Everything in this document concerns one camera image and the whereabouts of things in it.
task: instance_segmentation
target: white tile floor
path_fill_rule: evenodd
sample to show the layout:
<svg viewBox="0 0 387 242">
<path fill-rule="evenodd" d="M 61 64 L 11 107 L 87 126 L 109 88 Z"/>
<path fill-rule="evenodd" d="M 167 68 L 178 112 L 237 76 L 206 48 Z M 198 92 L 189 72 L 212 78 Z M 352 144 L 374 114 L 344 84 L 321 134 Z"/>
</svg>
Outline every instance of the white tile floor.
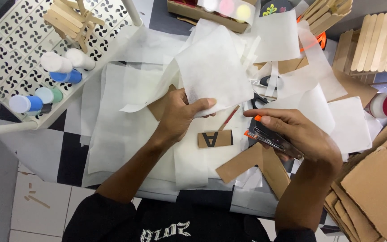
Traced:
<svg viewBox="0 0 387 242">
<path fill-rule="evenodd" d="M 9 242 L 61 242 L 77 206 L 94 191 L 44 182 L 22 164 L 18 171 Z M 32 196 L 50 208 L 30 198 L 27 201 L 25 196 Z M 140 201 L 134 198 L 132 202 L 137 208 Z M 261 223 L 270 239 L 274 240 L 274 221 L 261 219 Z M 318 242 L 337 242 L 337 239 L 338 242 L 348 242 L 345 236 L 326 236 L 320 229 L 316 231 L 316 239 Z"/>
</svg>

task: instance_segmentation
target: black t-shirt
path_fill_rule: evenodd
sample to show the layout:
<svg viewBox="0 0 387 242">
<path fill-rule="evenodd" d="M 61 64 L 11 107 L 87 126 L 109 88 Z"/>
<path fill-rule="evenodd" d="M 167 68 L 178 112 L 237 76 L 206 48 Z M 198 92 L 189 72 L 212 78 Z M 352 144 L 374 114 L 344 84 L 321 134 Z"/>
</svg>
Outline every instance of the black t-shirt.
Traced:
<svg viewBox="0 0 387 242">
<path fill-rule="evenodd" d="M 253 216 L 186 203 L 143 199 L 135 210 L 99 194 L 84 199 L 65 229 L 63 242 L 270 242 Z M 310 229 L 283 230 L 275 242 L 316 242 Z"/>
</svg>

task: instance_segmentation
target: fingernail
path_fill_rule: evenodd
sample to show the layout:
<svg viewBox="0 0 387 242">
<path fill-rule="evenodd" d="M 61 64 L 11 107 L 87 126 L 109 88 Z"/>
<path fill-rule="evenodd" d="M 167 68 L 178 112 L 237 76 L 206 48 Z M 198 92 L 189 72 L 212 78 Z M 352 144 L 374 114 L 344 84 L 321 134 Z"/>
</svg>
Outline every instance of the fingernail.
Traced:
<svg viewBox="0 0 387 242">
<path fill-rule="evenodd" d="M 261 118 L 261 123 L 262 123 L 262 124 L 267 125 L 267 124 L 269 124 L 270 122 L 271 122 L 271 118 L 270 118 L 269 116 L 262 116 L 262 118 Z"/>
<path fill-rule="evenodd" d="M 214 106 L 218 102 L 216 98 L 208 98 L 207 101 L 209 102 L 209 106 Z"/>
</svg>

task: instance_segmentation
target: pink paint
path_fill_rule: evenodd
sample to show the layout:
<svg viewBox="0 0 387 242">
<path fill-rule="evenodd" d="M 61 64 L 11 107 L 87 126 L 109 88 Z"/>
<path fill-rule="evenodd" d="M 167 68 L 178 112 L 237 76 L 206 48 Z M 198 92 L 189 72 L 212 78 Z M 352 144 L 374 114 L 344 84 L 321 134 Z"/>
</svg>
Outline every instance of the pink paint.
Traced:
<svg viewBox="0 0 387 242">
<path fill-rule="evenodd" d="M 219 3 L 219 14 L 227 18 L 234 12 L 234 2 L 232 0 L 222 0 Z"/>
</svg>

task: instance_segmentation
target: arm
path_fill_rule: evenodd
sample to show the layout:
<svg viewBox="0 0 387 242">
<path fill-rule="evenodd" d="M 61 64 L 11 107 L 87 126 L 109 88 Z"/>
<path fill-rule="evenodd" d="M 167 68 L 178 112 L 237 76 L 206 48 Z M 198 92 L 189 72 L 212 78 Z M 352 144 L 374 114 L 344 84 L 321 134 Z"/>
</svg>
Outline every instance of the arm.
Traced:
<svg viewBox="0 0 387 242">
<path fill-rule="evenodd" d="M 99 186 L 96 193 L 129 203 L 162 155 L 185 136 L 194 115 L 214 104 L 216 99 L 207 98 L 188 104 L 184 89 L 170 92 L 163 117 L 153 135 L 126 164 Z"/>
<path fill-rule="evenodd" d="M 316 231 L 325 196 L 343 160 L 335 142 L 297 109 L 252 109 L 267 128 L 285 135 L 304 156 L 276 209 L 276 230 L 308 228 Z"/>
</svg>

